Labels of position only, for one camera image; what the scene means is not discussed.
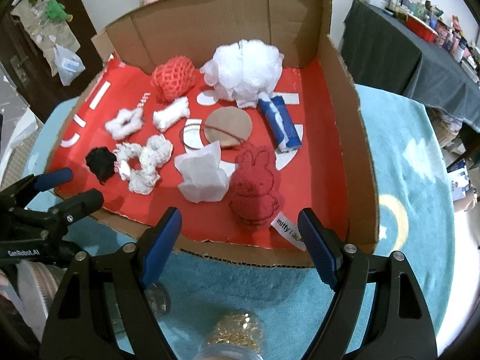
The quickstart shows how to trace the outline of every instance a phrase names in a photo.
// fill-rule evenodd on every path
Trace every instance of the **metal bolt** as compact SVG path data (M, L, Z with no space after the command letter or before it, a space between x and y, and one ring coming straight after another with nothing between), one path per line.
M357 247L353 244L346 244L343 249L345 249L345 251L347 253L350 253L350 254L353 254L353 253L356 253L357 252Z
M400 251L395 251L393 252L393 257L394 259L396 259L397 261L403 261L405 259L405 255L400 252Z
M75 254L75 259L77 261L82 261L87 257L87 253L85 251L80 251L77 254Z
M125 253L132 253L136 249L136 245L132 242L129 242L128 244L123 245L122 250Z

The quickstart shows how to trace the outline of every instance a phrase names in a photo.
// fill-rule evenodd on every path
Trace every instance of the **round brown disc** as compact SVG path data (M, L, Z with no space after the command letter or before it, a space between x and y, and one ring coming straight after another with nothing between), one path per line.
M243 140L247 140L250 137L252 129L250 116L248 116L244 110L237 107L222 107L214 110L208 115L205 124L207 126L221 128ZM238 139L214 130L213 128L205 128L205 137L210 143L216 140L219 141L220 147L231 147L241 144Z

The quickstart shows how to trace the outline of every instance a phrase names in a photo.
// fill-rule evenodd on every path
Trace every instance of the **blue blanket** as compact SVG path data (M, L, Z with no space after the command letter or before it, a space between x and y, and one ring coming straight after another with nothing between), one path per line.
M453 277L453 207L440 148L423 105L384 91L357 86L373 154L380 195L380 242L376 254L394 249L407 256L421 285L435 331L446 311ZM27 162L25 175L43 172L51 147L75 103L60 104L50 116ZM56 203L39 195L31 209ZM65 239L93 255L107 254L131 239L86 218ZM266 326L265 360L302 357L327 312L333 292L314 269L255 268L172 253L160 278L171 311L160 326L180 359L191 359L203 338L233 309L256 312ZM374 287L367 287L349 351L362 342ZM118 337L122 348L128 339Z

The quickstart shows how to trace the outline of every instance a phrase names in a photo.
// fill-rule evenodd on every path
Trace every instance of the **red mesh fruit net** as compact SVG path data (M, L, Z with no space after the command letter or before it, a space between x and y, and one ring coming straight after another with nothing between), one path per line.
M152 73L152 85L159 89L159 100L171 103L188 92L195 85L194 69L185 56L176 56L157 66Z

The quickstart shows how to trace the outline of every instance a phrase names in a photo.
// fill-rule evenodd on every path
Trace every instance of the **table covered with gray cloth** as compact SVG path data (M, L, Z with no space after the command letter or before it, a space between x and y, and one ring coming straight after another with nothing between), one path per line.
M480 90L443 48L381 9L354 0L342 57L357 84L438 108L480 132Z

